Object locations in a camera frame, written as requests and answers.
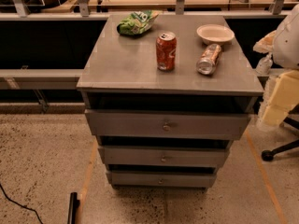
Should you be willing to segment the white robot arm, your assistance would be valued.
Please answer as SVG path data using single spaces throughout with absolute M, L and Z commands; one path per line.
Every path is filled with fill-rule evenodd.
M 257 127 L 271 131 L 299 105 L 299 5 L 275 31 L 256 42 L 253 50 L 271 53 L 274 63 L 286 69 L 267 80 L 258 112 Z

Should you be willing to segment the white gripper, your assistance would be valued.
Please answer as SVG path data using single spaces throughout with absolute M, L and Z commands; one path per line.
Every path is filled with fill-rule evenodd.
M 264 36 L 255 43 L 253 50 L 259 53 L 272 52 L 275 34 L 276 31 L 272 31 Z M 293 110 L 299 104 L 298 70 L 278 76 L 269 104 L 262 103 L 258 112 L 257 127 L 264 132 L 275 130 L 288 116 L 286 111 Z

